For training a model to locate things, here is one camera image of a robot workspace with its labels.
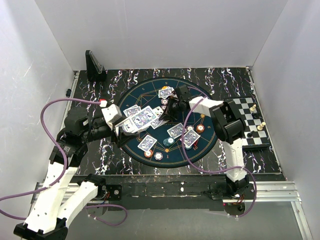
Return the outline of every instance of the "black and white checkered board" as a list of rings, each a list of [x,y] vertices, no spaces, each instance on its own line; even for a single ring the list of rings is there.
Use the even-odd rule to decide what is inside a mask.
[[[256,150],[271,146],[266,128],[258,131],[259,126],[263,120],[261,112],[259,111],[258,103],[254,102],[251,97],[232,98],[239,109],[240,114],[243,116],[246,129],[244,130],[245,138],[242,141],[242,148],[244,150]],[[250,108],[256,104],[254,112],[250,111]],[[258,118],[254,119],[252,114],[256,113]],[[251,131],[255,131],[252,137],[248,137],[247,134]]]

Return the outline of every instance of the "white chess piece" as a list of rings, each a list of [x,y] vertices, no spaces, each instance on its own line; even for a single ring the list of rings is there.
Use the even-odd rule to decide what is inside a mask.
[[[259,126],[256,127],[256,129],[258,129],[258,131],[262,131],[262,129],[264,129],[265,125],[266,125],[266,123],[263,121]]]
[[[254,112],[256,110],[257,104],[254,104],[252,107],[250,107],[250,111]]]

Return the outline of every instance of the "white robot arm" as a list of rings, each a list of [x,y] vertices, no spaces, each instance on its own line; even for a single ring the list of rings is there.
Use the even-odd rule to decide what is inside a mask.
[[[106,107],[107,101],[103,100],[100,106]],[[50,186],[64,169],[64,159],[55,146],[49,158],[48,172],[43,184],[47,189],[39,194],[26,220],[16,225],[13,232],[15,235],[27,240],[63,240],[67,236],[71,222],[87,203],[95,197],[106,194],[106,180],[90,174],[79,189],[61,205],[68,185],[88,151],[87,143],[113,137],[113,141],[122,146],[136,137],[134,134],[125,135],[123,132],[119,135],[113,133],[112,124],[123,120],[118,106],[112,104],[103,109],[112,116],[108,114],[110,118],[106,122],[101,114],[91,127],[85,108],[72,108],[68,112],[64,120],[65,128],[58,134],[56,140],[68,158],[67,169],[62,178]]]
[[[245,121],[242,119],[235,102],[216,101],[207,97],[194,96],[189,92],[186,85],[175,88],[176,97],[168,101],[168,106],[161,116],[162,119],[177,119],[179,112],[193,109],[193,112],[211,117],[214,131],[225,152],[226,164],[228,168],[240,166],[226,171],[227,190],[230,194],[249,185],[242,151],[242,141]]]
[[[195,107],[193,112],[204,114],[211,117],[214,110],[220,109],[224,105],[223,101],[215,101],[202,96],[198,96],[189,101],[190,108],[193,108],[201,99],[203,99],[199,105]],[[228,141],[222,141],[222,145],[225,152],[227,168],[240,166],[245,167],[244,156],[242,151],[242,138],[239,137],[233,140],[232,143]],[[227,177],[232,181],[241,181],[247,175],[247,172],[241,168],[228,170],[226,172]]]

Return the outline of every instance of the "white enclosure wall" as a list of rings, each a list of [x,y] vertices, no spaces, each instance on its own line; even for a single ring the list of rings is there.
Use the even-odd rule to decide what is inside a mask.
[[[71,87],[73,71],[34,0],[0,0],[0,196],[35,189],[42,182],[53,143],[40,123],[42,107]],[[45,121],[53,134],[65,103],[48,108]],[[9,199],[0,208],[26,217],[31,195]],[[0,239],[13,235],[13,220],[0,214]]]
[[[253,79],[282,170],[296,182],[320,239],[320,2],[289,0],[254,66]]]
[[[35,0],[73,70],[253,65],[288,0]]]

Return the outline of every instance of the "black stand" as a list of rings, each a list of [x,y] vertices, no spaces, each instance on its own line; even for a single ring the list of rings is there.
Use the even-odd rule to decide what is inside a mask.
[[[104,82],[107,79],[105,67],[98,62],[91,50],[85,51],[85,62],[89,82]]]

